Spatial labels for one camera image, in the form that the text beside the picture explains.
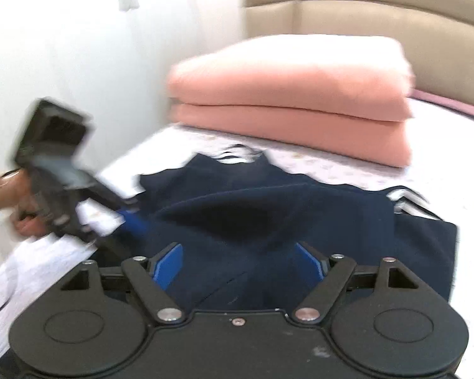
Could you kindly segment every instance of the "headboard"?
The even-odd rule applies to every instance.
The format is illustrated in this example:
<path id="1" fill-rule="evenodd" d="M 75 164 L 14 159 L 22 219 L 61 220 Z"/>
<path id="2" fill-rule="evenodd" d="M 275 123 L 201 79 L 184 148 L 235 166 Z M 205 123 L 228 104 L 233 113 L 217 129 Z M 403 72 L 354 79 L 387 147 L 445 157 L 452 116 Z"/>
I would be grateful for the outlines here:
<path id="1" fill-rule="evenodd" d="M 245 0 L 245 6 L 249 37 L 395 38 L 418 90 L 474 105 L 474 0 Z"/>

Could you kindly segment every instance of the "wall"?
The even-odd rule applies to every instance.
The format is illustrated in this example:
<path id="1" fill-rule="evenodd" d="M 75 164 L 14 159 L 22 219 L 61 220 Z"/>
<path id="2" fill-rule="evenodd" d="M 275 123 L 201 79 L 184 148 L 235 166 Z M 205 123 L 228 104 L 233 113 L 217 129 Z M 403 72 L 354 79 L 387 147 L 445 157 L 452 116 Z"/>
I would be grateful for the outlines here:
<path id="1" fill-rule="evenodd" d="M 168 122 L 172 64 L 242 37 L 240 0 L 138 2 L 122 12 L 118 0 L 0 0 L 0 171 L 44 96 L 93 116 L 80 159 L 103 168 Z"/>

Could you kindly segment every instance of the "white bed sheet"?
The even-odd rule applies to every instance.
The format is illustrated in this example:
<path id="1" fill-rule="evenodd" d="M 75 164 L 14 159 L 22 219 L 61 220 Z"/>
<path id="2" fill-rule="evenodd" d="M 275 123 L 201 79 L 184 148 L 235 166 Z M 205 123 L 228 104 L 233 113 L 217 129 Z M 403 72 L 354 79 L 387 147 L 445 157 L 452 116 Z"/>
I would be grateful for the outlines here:
<path id="1" fill-rule="evenodd" d="M 273 164 L 288 172 L 305 173 L 331 184 L 348 183 L 366 190 L 406 185 L 420 192 L 432 210 L 459 226 L 459 249 L 451 305 L 464 317 L 470 341 L 458 369 L 463 379 L 474 379 L 474 121 L 453 111 L 411 100 L 415 118 L 408 122 L 412 165 L 396 169 L 327 152 L 282 143 L 169 126 L 130 150 L 101 173 L 101 178 L 124 196 L 135 195 L 136 174 L 183 166 L 194 153 L 216 154 L 235 143 L 267 149 Z M 119 219 L 92 205 L 83 215 L 110 232 Z M 0 356 L 7 348 L 7 331 L 29 303 L 93 252 L 73 238 L 46 237 L 22 243 L 0 268 L 0 298 L 4 270 L 15 261 L 19 285 L 11 303 L 0 313 Z"/>

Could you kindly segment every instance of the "pink fabric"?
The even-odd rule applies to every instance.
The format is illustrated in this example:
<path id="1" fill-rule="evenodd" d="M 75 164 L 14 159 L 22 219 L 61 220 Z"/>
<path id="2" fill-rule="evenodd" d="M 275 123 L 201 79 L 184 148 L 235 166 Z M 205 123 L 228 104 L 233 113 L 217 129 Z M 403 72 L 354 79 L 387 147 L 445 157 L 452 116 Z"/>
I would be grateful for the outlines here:
<path id="1" fill-rule="evenodd" d="M 474 116 L 474 105 L 465 104 L 464 102 L 456 101 L 455 99 L 441 97 L 439 95 L 430 94 L 428 92 L 420 90 L 413 90 L 411 98 L 416 98 L 422 101 L 428 101 L 434 104 L 443 105 L 445 107 L 451 108 L 452 110 L 457 110 L 465 114 Z"/>
<path id="2" fill-rule="evenodd" d="M 379 121 L 411 117 L 414 82 L 400 43 L 387 37 L 274 35 L 175 66 L 171 96 L 198 105 L 267 105 Z"/>
<path id="3" fill-rule="evenodd" d="M 393 167 L 410 163 L 405 122 L 252 105 L 176 105 L 174 121 L 323 149 Z"/>

